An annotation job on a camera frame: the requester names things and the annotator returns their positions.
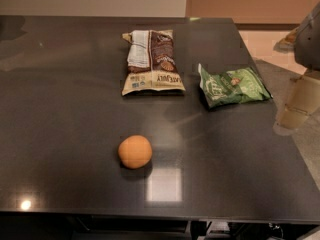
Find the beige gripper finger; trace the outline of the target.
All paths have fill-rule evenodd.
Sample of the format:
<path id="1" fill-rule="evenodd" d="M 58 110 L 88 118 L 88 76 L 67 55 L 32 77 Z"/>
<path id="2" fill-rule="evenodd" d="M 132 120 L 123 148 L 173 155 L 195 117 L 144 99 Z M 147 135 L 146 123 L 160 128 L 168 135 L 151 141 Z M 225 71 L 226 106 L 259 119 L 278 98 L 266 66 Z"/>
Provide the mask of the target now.
<path id="1" fill-rule="evenodd" d="M 307 70 L 303 75 L 290 80 L 273 129 L 280 136 L 291 135 L 319 108 L 320 72 Z"/>

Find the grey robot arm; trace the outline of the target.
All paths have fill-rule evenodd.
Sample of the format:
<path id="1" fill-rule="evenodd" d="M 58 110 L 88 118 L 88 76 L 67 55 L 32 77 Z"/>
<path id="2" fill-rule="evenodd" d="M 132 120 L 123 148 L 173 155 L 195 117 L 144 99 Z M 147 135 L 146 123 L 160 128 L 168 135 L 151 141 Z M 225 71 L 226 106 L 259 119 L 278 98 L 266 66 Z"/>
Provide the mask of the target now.
<path id="1" fill-rule="evenodd" d="M 298 27 L 294 58 L 306 71 L 290 80 L 278 109 L 273 129 L 281 136 L 294 133 L 320 108 L 320 2 Z"/>

